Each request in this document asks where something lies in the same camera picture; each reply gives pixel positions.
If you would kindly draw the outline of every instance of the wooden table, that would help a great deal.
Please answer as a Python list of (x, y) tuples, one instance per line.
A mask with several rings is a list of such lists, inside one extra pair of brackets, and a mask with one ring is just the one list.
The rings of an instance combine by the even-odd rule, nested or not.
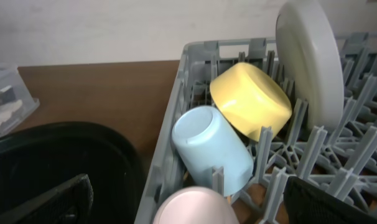
[(164, 119), (178, 61), (19, 68), (40, 106), (17, 130), (61, 121), (89, 121), (121, 133), (146, 169)]

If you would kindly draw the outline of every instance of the gray plastic dish rack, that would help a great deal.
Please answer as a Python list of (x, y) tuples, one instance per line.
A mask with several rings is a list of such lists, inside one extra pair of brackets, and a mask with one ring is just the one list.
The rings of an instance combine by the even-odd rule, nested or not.
[[(184, 47), (164, 122), (158, 138), (146, 186), (135, 224), (149, 224), (157, 209), (174, 192), (183, 187), (185, 166), (171, 145), (170, 132), (179, 117), (190, 108), (213, 105), (209, 92), (211, 80), (237, 62), (248, 62), (262, 68), (290, 98), (293, 114), (276, 138), (263, 128), (259, 142), (249, 141), (248, 151), (254, 159), (254, 177), (246, 187), (232, 195), (240, 198), (263, 222), (277, 223), (275, 216), (289, 176), (296, 175), (330, 195), (377, 218), (377, 207), (370, 210), (364, 194), (377, 199), (377, 49), (369, 40), (377, 34), (356, 33), (336, 37), (344, 42), (340, 49), (345, 83), (345, 107), (338, 128), (328, 133), (323, 127), (306, 130), (304, 118), (307, 102), (294, 96), (294, 81), (284, 78), (272, 50), (272, 38), (207, 41)], [(220, 47), (248, 45), (248, 55), (220, 58)], [(317, 166), (325, 174), (312, 174)], [(272, 167), (272, 174), (266, 170)], [(213, 170), (213, 189), (223, 191), (223, 168)], [(262, 207), (252, 202), (246, 189), (261, 184), (266, 197)]]

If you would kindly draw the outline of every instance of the yellow cup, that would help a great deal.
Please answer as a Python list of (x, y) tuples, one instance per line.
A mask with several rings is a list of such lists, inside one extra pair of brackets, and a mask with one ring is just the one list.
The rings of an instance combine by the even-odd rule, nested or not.
[(280, 86), (248, 63), (237, 63), (214, 79), (210, 91), (225, 118), (255, 141), (259, 141), (262, 126), (271, 127), (275, 137), (292, 114)]

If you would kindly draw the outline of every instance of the wall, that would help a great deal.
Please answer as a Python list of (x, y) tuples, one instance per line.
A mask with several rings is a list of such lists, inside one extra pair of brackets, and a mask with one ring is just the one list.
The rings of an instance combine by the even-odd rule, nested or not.
[[(274, 36), (286, 0), (0, 0), (0, 62), (175, 60), (198, 40)], [(335, 33), (377, 31), (377, 2), (320, 0)]]

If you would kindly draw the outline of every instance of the white plate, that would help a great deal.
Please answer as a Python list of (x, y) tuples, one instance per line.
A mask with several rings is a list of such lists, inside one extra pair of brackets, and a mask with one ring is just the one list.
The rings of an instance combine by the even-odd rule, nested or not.
[(288, 1), (276, 24), (279, 60), (295, 80), (296, 97), (309, 102), (307, 127), (335, 129), (343, 113), (343, 75), (327, 16), (316, 0)]

